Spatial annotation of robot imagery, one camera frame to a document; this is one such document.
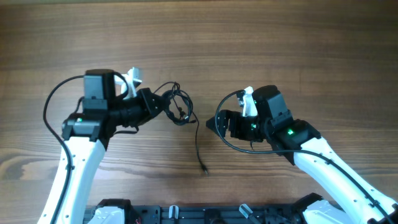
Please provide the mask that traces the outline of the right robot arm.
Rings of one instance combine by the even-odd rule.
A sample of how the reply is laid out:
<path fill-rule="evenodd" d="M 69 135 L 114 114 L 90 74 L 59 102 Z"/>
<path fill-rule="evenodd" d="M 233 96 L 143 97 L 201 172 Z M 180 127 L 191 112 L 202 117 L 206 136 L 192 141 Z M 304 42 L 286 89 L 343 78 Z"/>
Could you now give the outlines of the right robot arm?
<path fill-rule="evenodd" d="M 276 86 L 249 86 L 233 94 L 243 110 L 219 106 L 206 127 L 235 150 L 239 148 L 226 140 L 227 133 L 243 141 L 266 141 L 269 154 L 284 156 L 337 203 L 318 194 L 303 197 L 292 206 L 294 223 L 397 223 L 397 202 L 358 175 L 310 123 L 294 119 Z"/>

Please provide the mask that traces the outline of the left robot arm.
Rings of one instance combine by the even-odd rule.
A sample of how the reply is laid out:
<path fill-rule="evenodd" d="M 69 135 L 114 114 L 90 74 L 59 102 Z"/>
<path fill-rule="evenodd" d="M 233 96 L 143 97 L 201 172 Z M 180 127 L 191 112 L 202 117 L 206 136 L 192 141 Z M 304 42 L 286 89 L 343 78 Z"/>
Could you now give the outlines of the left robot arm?
<path fill-rule="evenodd" d="M 114 70 L 87 70 L 81 78 L 84 95 L 78 103 L 83 111 L 71 113 L 56 137 L 60 161 L 39 223 L 81 223 L 96 170 L 109 140 L 118 134 L 116 128 L 136 134 L 168 105 L 149 88 L 134 91 L 134 84 Z"/>

